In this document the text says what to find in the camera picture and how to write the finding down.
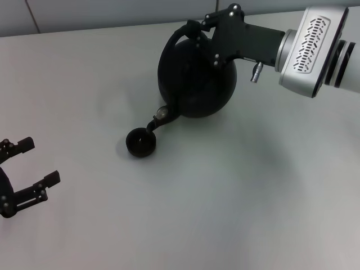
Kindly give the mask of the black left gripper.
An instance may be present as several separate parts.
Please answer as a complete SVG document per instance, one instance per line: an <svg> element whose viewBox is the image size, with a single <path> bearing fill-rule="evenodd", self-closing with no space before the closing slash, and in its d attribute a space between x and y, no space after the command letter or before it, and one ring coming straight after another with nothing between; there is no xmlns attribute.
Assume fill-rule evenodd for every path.
<svg viewBox="0 0 360 270"><path fill-rule="evenodd" d="M26 137L17 144L10 142L9 139L4 139L1 141L1 164L9 158L18 154L24 154L34 148L35 144L31 137ZM8 176L1 169L1 216L4 218L14 216L14 203L15 211L19 212L47 201L48 195L46 189L53 187L60 183L60 181L60 174L56 170L32 186L14 193Z"/></svg>

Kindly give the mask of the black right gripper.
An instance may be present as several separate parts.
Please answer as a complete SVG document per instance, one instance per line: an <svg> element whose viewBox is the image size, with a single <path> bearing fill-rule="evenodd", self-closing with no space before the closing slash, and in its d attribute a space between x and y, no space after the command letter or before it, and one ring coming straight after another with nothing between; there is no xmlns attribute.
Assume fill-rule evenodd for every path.
<svg viewBox="0 0 360 270"><path fill-rule="evenodd" d="M223 66L234 59L251 59L275 66L278 49L285 36L283 31L251 25L244 22L239 4L205 15L202 22L188 20L189 32L214 28L209 39L204 34L196 37L196 47L211 66Z"/></svg>

